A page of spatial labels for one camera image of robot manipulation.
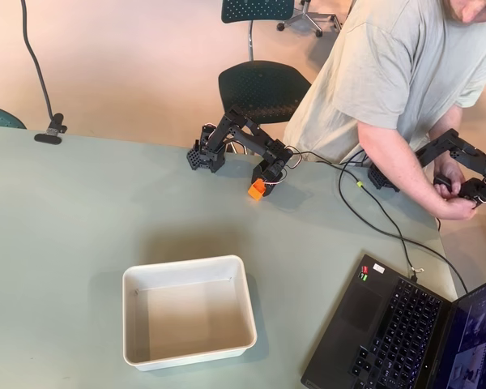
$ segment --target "man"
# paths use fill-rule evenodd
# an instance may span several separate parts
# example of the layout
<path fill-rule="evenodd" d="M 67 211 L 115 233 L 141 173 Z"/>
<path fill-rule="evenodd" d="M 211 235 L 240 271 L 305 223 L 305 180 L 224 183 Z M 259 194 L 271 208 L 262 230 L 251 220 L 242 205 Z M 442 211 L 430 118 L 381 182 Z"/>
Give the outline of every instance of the man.
<path fill-rule="evenodd" d="M 457 198 L 457 162 L 435 161 L 450 193 L 428 182 L 411 147 L 458 129 L 485 84 L 486 0 L 358 0 L 284 142 L 334 162 L 363 148 L 432 215 L 467 220 L 475 204 Z"/>

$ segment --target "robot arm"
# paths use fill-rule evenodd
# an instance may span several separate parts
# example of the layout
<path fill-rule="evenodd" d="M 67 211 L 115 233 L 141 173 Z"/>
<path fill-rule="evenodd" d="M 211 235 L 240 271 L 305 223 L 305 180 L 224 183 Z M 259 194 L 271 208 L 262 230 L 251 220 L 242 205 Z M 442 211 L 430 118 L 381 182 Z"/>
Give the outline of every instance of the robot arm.
<path fill-rule="evenodd" d="M 249 127 L 250 134 L 243 130 L 245 127 Z M 293 152 L 280 140 L 273 140 L 258 124 L 246 118 L 237 107 L 232 107 L 225 113 L 217 127 L 203 126 L 200 139 L 196 140 L 193 148 L 187 153 L 190 167 L 192 170 L 204 168 L 216 173 L 225 163 L 225 146 L 232 141 L 262 156 L 263 161 L 252 173 L 252 183 L 262 180 L 262 196 L 268 196 L 275 184 L 281 181 L 284 166 L 293 156 Z"/>
<path fill-rule="evenodd" d="M 459 138 L 458 132 L 451 129 L 420 148 L 416 157 L 421 166 L 425 167 L 444 152 L 449 152 L 458 163 L 484 177 L 482 181 L 478 178 L 466 181 L 461 187 L 459 197 L 474 200 L 477 205 L 486 203 L 486 154 Z M 369 170 L 369 178 L 378 189 L 386 186 L 398 190 L 374 165 Z M 452 187 L 450 180 L 442 175 L 435 177 L 434 184 L 446 185 L 449 190 Z"/>

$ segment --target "light green table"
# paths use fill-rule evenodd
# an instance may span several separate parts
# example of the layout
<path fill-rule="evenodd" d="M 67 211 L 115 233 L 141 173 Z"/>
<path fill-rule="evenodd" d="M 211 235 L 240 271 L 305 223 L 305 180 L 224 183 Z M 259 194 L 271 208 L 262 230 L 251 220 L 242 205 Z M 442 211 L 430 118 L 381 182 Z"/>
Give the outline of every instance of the light green table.
<path fill-rule="evenodd" d="M 258 203 L 246 194 L 256 158 L 230 156 L 214 175 L 192 171 L 182 148 L 72 135 L 52 146 L 33 135 L 0 128 L 0 389 L 300 388 L 361 256 L 407 273 L 400 243 L 345 208 L 328 166 L 302 163 Z M 343 190 L 393 231 L 352 179 Z M 402 194 L 375 194 L 404 235 L 442 252 L 432 217 Z M 228 360 L 128 366 L 122 273 L 222 254 L 245 262 L 257 344 Z M 409 254 L 426 270 L 422 285 L 456 298 L 444 263 Z"/>

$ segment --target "hand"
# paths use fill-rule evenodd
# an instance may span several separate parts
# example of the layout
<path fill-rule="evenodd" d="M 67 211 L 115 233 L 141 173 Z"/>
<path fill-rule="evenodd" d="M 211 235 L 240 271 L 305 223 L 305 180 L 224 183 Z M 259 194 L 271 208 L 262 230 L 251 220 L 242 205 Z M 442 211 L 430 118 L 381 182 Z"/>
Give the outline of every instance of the hand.
<path fill-rule="evenodd" d="M 434 212 L 434 216 L 443 220 L 469 220 L 477 213 L 475 201 L 455 197 L 446 200 Z"/>
<path fill-rule="evenodd" d="M 434 187 L 436 188 L 437 193 L 443 199 L 457 197 L 461 190 L 461 185 L 466 181 L 457 161 L 448 154 L 439 156 L 434 161 L 434 176 L 437 176 L 438 174 L 442 174 L 452 181 L 452 191 L 450 192 L 445 185 L 436 184 Z"/>

